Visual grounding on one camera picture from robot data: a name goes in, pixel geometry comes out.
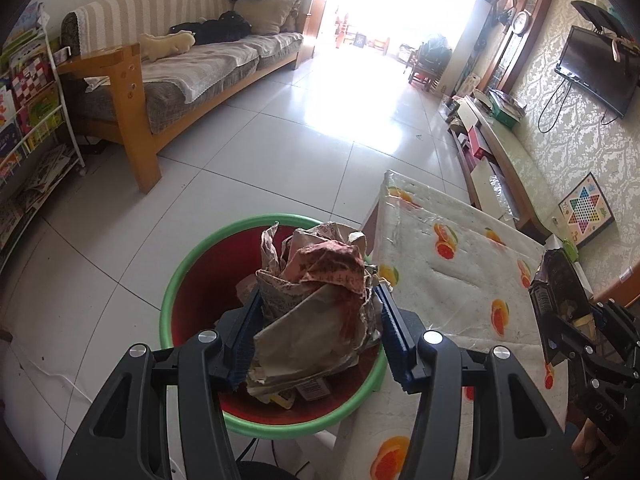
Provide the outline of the person's right hand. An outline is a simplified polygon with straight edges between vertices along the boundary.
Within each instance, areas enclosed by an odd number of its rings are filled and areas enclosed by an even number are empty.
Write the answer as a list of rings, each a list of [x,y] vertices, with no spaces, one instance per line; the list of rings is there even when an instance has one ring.
[[[584,468],[590,462],[591,453],[599,443],[598,428],[590,419],[587,419],[582,430],[572,443],[572,452],[580,468]]]

